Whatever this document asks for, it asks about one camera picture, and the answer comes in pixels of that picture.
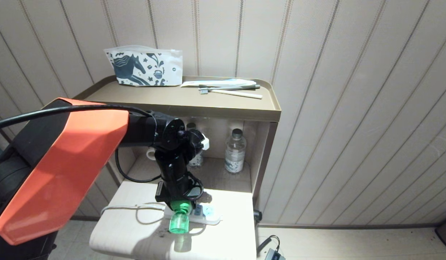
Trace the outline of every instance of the shelf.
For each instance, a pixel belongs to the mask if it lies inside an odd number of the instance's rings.
[[[250,167],[244,162],[243,170],[238,174],[231,174],[224,168],[224,159],[204,158],[201,168],[188,168],[197,178],[201,179],[206,189],[252,192],[250,181]],[[141,155],[128,173],[134,179],[150,179],[160,175],[156,161]]]
[[[229,79],[222,77],[185,76],[183,81]],[[279,122],[281,108],[276,95],[266,81],[249,79],[260,89],[242,92],[261,94],[263,99],[252,99],[218,93],[201,95],[196,87],[133,87],[118,84],[109,76],[78,94],[75,99],[93,102],[132,105],[144,110],[156,110],[177,117],[217,117],[236,120]]]

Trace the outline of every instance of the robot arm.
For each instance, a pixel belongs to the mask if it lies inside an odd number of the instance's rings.
[[[44,109],[78,105],[100,104],[60,98]],[[32,252],[16,259],[31,259],[51,251],[51,237],[54,240],[56,231],[74,214],[118,146],[156,148],[162,178],[156,200],[169,207],[176,200],[192,201],[195,206],[203,187],[186,165],[208,148],[208,139],[197,130],[186,131],[178,118],[117,107],[121,110],[113,105],[109,110],[35,117],[0,155],[0,252],[4,256],[28,249]]]

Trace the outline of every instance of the tiled floor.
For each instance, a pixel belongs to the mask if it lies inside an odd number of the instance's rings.
[[[70,221],[56,238],[50,260],[122,260],[89,248],[96,222]],[[433,229],[326,230],[258,229],[261,243],[269,235],[281,239],[279,252],[287,260],[446,260],[446,247]],[[259,256],[263,260],[269,247]]]

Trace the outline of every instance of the white package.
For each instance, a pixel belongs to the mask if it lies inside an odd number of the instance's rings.
[[[183,82],[183,52],[129,45],[105,49],[119,84],[177,86]]]

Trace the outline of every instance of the white power strip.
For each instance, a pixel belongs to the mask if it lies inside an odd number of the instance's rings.
[[[169,207],[165,207],[164,218],[171,219],[173,214],[175,214],[175,212],[173,212]],[[223,215],[209,204],[197,204],[196,208],[190,212],[188,217],[190,222],[207,225],[216,225],[223,220]]]

